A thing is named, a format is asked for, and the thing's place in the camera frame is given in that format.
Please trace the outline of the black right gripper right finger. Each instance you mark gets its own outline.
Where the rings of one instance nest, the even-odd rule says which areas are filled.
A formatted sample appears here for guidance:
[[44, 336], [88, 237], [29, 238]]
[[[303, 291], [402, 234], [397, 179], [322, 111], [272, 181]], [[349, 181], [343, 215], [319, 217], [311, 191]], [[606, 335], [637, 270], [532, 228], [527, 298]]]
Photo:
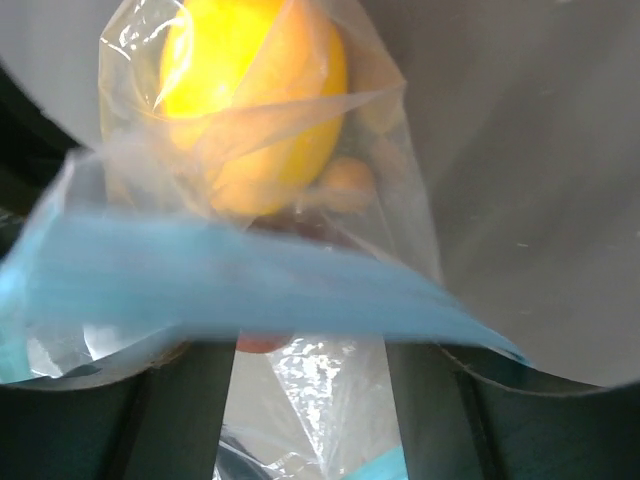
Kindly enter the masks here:
[[639, 385], [596, 387], [490, 350], [386, 346], [411, 479], [636, 479]]

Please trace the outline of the clear zip top bag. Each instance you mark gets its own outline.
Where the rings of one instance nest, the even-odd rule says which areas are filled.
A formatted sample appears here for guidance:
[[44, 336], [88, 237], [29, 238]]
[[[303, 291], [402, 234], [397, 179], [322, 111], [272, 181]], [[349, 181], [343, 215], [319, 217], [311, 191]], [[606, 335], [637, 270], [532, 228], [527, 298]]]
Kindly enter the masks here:
[[[202, 160], [176, 145], [174, 121], [156, 104], [166, 37], [185, 2], [126, 1], [102, 32], [103, 141], [64, 162], [1, 263], [2, 382], [33, 378], [39, 336], [74, 327], [179, 339], [292, 333], [302, 352], [286, 353], [279, 372], [301, 398], [359, 358], [367, 336], [519, 358], [439, 287], [405, 81], [362, 6], [312, 1], [336, 27], [347, 62], [343, 125], [327, 165], [284, 208], [238, 217], [213, 209]], [[362, 212], [306, 203], [341, 156], [375, 176]], [[278, 214], [323, 216], [356, 249], [250, 228]]]

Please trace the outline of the yellow fake lemon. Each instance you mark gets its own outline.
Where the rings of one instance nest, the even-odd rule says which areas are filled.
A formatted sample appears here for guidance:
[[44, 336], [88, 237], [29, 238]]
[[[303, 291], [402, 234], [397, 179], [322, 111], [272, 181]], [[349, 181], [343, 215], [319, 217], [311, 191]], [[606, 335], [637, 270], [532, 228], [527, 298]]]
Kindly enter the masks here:
[[157, 106], [196, 150], [213, 209], [258, 217], [311, 185], [348, 87], [340, 35], [312, 1], [187, 1], [161, 57]]

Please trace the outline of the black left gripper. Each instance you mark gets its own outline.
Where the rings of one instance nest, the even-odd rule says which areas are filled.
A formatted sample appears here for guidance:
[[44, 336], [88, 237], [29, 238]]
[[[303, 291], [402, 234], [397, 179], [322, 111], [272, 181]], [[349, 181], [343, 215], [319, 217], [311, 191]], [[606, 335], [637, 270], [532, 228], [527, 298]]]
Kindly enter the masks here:
[[1, 72], [1, 206], [29, 213], [78, 143]]

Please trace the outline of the small tan fake mushroom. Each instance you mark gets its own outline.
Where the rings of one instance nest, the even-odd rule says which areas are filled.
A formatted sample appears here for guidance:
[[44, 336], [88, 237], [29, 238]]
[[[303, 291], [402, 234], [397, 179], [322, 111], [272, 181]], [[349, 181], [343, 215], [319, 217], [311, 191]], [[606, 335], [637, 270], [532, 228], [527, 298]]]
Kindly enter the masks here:
[[366, 210], [376, 194], [375, 176], [362, 160], [341, 156], [329, 163], [306, 203], [338, 213]]

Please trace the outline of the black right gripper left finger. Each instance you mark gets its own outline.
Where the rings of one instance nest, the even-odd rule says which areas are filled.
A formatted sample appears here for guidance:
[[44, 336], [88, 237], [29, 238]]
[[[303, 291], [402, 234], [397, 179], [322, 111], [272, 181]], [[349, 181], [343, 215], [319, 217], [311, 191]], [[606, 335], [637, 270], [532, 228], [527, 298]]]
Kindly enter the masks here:
[[2, 478], [212, 478], [234, 352], [187, 343], [141, 368], [118, 354], [2, 386]]

